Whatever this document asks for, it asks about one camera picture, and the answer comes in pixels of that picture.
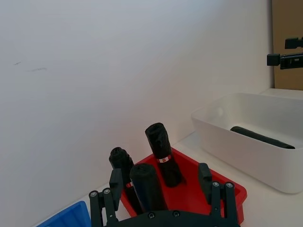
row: blue tray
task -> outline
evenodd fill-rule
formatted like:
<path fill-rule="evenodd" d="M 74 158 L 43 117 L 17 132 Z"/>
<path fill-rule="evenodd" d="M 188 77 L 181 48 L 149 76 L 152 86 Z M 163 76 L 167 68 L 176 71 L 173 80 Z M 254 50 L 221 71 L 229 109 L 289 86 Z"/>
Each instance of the blue tray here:
<path fill-rule="evenodd" d="M 77 202 L 37 227 L 91 227 L 86 204 Z"/>

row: white plastic bin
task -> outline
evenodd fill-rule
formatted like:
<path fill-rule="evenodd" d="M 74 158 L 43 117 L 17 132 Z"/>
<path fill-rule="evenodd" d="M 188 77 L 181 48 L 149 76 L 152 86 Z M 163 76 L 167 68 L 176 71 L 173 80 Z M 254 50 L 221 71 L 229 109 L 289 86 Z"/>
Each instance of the white plastic bin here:
<path fill-rule="evenodd" d="M 303 100 L 236 93 L 192 114 L 202 148 L 286 193 L 303 191 Z M 230 131 L 240 126 L 285 149 Z"/>

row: black wrapped roll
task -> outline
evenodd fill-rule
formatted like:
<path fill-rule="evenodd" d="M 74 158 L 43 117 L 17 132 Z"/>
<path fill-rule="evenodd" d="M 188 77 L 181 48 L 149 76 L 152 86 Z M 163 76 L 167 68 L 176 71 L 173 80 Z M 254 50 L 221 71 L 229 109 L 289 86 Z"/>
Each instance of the black wrapped roll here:
<path fill-rule="evenodd" d="M 155 123 L 145 130 L 151 150 L 157 159 L 165 184 L 175 187 L 182 181 L 182 174 L 177 165 L 169 143 L 169 137 L 162 123 Z"/>
<path fill-rule="evenodd" d="M 117 147 L 110 152 L 109 162 L 113 169 L 121 169 L 124 191 L 128 201 L 137 214 L 142 214 L 139 200 L 129 177 L 130 170 L 134 166 L 132 158 L 124 149 Z"/>
<path fill-rule="evenodd" d="M 256 139 L 256 140 L 260 140 L 260 141 L 265 142 L 265 143 L 269 143 L 271 145 L 274 145 L 274 146 L 277 146 L 277 147 L 280 147 L 280 148 L 295 149 L 294 146 L 283 143 L 279 140 L 272 139 L 270 137 L 263 136 L 261 134 L 257 134 L 253 131 L 247 130 L 247 129 L 239 127 L 239 126 L 232 127 L 231 131 L 234 131 L 234 132 L 239 133 L 239 134 L 244 135 L 244 136 L 251 137 L 251 138 Z"/>
<path fill-rule="evenodd" d="M 136 164 L 131 169 L 130 178 L 144 212 L 167 210 L 155 167 L 145 163 Z"/>

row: plastic container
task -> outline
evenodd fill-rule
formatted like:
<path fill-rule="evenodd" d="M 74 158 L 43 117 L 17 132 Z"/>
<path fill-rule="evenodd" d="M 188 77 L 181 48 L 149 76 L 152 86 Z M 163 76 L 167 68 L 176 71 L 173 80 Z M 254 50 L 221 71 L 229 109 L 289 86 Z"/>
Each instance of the plastic container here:
<path fill-rule="evenodd" d="M 207 204 L 207 201 L 198 181 L 198 162 L 187 157 L 186 155 L 182 154 L 181 152 L 175 149 L 173 149 L 173 155 L 179 165 L 183 176 L 186 179 L 186 182 L 182 182 L 174 188 L 169 188 L 165 185 L 158 169 L 156 159 L 153 155 L 149 155 L 139 163 L 152 164 L 156 168 L 163 190 L 164 198 L 170 210 L 183 210 L 190 211 L 193 213 L 209 214 L 211 206 Z M 218 174 L 213 170 L 211 170 L 211 172 L 213 175 L 213 181 L 218 181 L 220 183 L 225 183 L 227 181 L 233 182 L 232 180 Z M 238 220 L 239 223 L 242 223 L 244 220 L 242 204 L 247 197 L 247 193 L 244 187 L 235 182 L 233 183 L 235 184 Z M 124 193 L 122 193 L 121 201 L 131 217 L 137 215 L 134 209 L 131 207 L 130 203 L 128 202 Z M 221 213 L 223 215 L 223 205 L 221 206 Z"/>
<path fill-rule="evenodd" d="M 91 227 L 87 206 L 84 201 L 77 202 L 37 227 Z"/>
<path fill-rule="evenodd" d="M 194 112 L 192 120 L 207 152 L 282 192 L 303 190 L 303 100 L 236 93 Z M 237 134 L 233 126 L 296 149 Z"/>

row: brown cardboard panel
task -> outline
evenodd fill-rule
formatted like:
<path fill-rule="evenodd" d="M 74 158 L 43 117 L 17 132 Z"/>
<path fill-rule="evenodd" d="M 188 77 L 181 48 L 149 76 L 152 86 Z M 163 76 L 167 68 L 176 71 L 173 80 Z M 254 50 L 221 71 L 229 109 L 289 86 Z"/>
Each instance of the brown cardboard panel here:
<path fill-rule="evenodd" d="M 303 52 L 285 50 L 285 39 L 303 37 L 303 0 L 272 0 L 274 53 Z M 275 66 L 275 88 L 303 90 L 303 68 L 281 70 Z"/>

